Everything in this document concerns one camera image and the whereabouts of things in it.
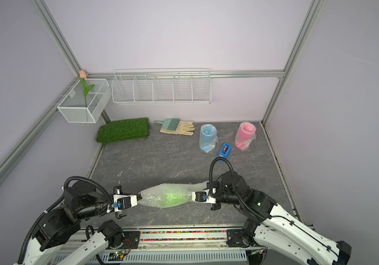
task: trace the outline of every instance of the gray marble floor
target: gray marble floor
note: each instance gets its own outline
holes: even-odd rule
[[[112,187],[120,184],[127,193],[139,193],[161,183],[203,182],[208,180],[212,160],[227,142],[233,146],[228,159],[234,170],[245,178],[251,188],[265,192],[291,213],[288,196],[260,124],[255,123],[257,138],[244,152],[234,147],[235,134],[240,123],[212,124],[218,130],[219,142],[211,153],[204,153],[199,148],[200,127],[203,123],[194,123],[196,130],[192,136],[163,134],[160,133],[160,125],[152,125],[146,139],[109,143],[92,179],[108,192],[113,192]],[[228,167],[217,162],[213,178],[216,179],[226,171]],[[222,204],[220,210],[211,211],[208,204],[192,202],[165,209],[138,205],[127,209],[126,214],[126,217],[117,220],[118,225],[236,224],[246,220],[232,205]],[[113,214],[91,218],[83,221],[82,225],[98,227],[110,219],[115,220]]]

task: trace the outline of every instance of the blue bubble wrap roll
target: blue bubble wrap roll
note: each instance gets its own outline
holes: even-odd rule
[[[201,126],[200,132],[200,148],[204,152],[208,153],[216,146],[217,129],[212,124],[204,124]]]

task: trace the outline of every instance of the white wire basket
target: white wire basket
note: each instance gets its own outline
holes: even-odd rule
[[[210,69],[113,70],[118,104],[211,103]]]
[[[94,87],[83,96],[83,87],[80,80],[73,85],[73,89],[57,106],[69,123],[96,123],[111,97],[111,89],[107,79],[87,78],[86,86]]]

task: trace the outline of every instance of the work glove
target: work glove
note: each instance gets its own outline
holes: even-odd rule
[[[166,129],[163,129],[162,127],[160,129],[160,132],[165,133],[165,134],[193,135],[194,130],[195,128],[194,128],[194,125],[192,124],[192,121],[180,121],[175,131],[166,130]]]

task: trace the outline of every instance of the green grass mat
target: green grass mat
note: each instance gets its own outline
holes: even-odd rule
[[[108,143],[148,136],[148,118],[115,120],[98,130],[97,142]]]

